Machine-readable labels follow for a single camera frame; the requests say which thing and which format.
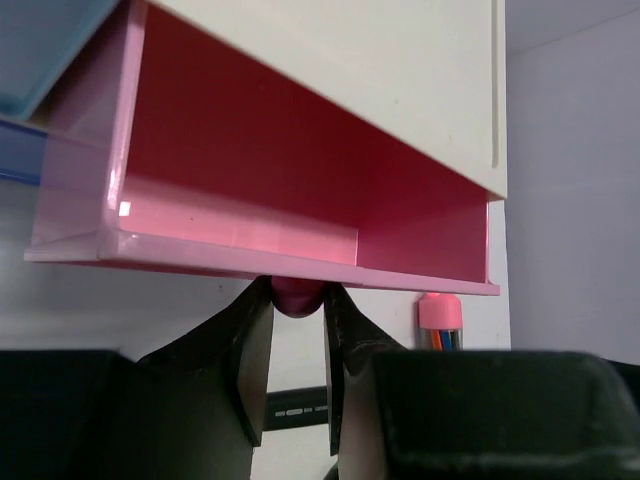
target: pink object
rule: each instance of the pink object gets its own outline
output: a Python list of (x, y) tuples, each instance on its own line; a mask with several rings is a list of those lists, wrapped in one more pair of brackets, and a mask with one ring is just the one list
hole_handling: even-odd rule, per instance
[(65, 82), (29, 260), (499, 292), (482, 188), (160, 9)]
[(322, 305), (324, 286), (325, 282), (319, 280), (273, 277), (273, 305), (290, 317), (307, 317)]
[(460, 299), (447, 293), (423, 295), (418, 300), (418, 325), (425, 330), (461, 330)]

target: white cabinet panel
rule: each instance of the white cabinet panel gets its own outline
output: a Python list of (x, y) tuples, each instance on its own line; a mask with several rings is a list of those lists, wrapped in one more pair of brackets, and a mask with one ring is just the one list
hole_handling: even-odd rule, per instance
[(153, 0), (506, 195), (504, 0)]

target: pink drawer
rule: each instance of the pink drawer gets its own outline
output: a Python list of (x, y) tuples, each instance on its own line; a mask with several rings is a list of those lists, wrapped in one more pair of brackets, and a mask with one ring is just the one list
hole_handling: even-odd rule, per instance
[(485, 190), (162, 10), (63, 85), (29, 260), (498, 293)]

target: pink pencil cap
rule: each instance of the pink pencil cap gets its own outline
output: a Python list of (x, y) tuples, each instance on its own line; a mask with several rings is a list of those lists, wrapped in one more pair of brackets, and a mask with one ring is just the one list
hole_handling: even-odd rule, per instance
[(462, 304), (450, 293), (427, 293), (418, 300), (418, 325), (429, 330), (462, 329)]

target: light blue plastic bin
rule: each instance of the light blue plastic bin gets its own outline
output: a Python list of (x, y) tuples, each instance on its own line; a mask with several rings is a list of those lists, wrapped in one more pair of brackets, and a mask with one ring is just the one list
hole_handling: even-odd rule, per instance
[(118, 0), (0, 0), (0, 115), (28, 119)]

